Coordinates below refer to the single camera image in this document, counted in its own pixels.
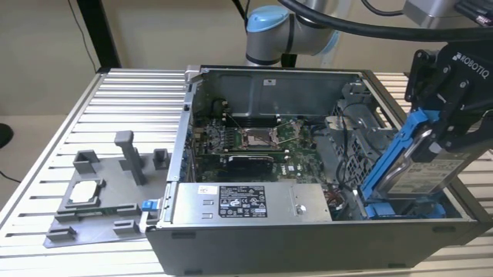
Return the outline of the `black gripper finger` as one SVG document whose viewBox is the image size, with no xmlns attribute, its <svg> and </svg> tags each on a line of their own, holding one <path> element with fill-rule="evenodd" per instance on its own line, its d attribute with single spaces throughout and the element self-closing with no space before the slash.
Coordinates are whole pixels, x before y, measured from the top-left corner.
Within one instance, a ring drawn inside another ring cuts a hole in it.
<svg viewBox="0 0 493 277">
<path fill-rule="evenodd" d="M 474 152 L 492 149 L 492 110 L 484 113 L 477 128 L 465 135 L 453 138 L 446 145 L 446 151 Z"/>
<path fill-rule="evenodd" d="M 449 130 L 453 125 L 452 119 L 465 94 L 465 89 L 460 86 L 461 82 L 454 80 L 454 75 L 454 69 L 442 68 L 428 75 L 430 77 L 428 81 L 417 83 L 424 87 L 414 90 L 414 110 L 425 113 L 428 120 L 424 129 L 430 131 L 414 152 L 417 162 L 434 160 L 445 148 L 446 137 L 453 133 Z"/>
</svg>

